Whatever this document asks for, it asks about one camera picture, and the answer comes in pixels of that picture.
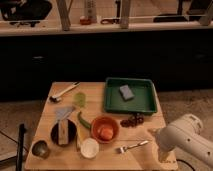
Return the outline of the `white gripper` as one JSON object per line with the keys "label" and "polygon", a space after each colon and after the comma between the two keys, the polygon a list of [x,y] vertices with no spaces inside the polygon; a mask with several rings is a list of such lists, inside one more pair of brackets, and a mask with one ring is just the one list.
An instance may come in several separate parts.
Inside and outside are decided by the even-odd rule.
{"label": "white gripper", "polygon": [[158,149],[158,161],[160,163],[171,163],[173,155],[170,151],[174,149],[174,144],[169,139],[164,128],[156,130],[155,140],[160,149]]}

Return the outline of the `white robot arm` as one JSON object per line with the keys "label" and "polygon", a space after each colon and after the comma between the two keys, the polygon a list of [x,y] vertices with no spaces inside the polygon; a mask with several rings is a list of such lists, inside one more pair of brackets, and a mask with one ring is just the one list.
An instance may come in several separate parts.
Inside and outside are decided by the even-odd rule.
{"label": "white robot arm", "polygon": [[163,152],[179,147],[213,168],[213,142],[203,138],[202,121],[193,114],[185,114],[155,133],[156,143]]}

